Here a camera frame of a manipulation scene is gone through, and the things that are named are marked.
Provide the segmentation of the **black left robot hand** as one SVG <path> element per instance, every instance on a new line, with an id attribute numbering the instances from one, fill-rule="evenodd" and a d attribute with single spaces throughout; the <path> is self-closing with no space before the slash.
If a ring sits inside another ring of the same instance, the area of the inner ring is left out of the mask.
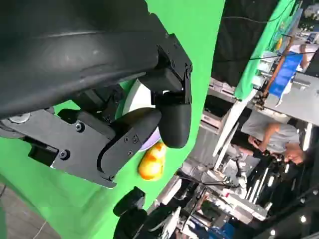
<path id="1" fill-rule="evenodd" d="M 3 0 L 0 134 L 92 183 L 114 177 L 155 130 L 183 148 L 192 62 L 143 0 Z"/>

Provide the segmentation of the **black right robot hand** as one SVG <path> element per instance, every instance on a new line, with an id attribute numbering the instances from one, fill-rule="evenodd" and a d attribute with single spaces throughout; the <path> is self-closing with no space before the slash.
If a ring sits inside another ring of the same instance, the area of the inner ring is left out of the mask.
<path id="1" fill-rule="evenodd" d="M 113 238 L 135 239 L 139 234 L 148 214 L 143 209 L 145 193 L 138 187 L 128 192 L 113 208 L 119 218 Z"/>

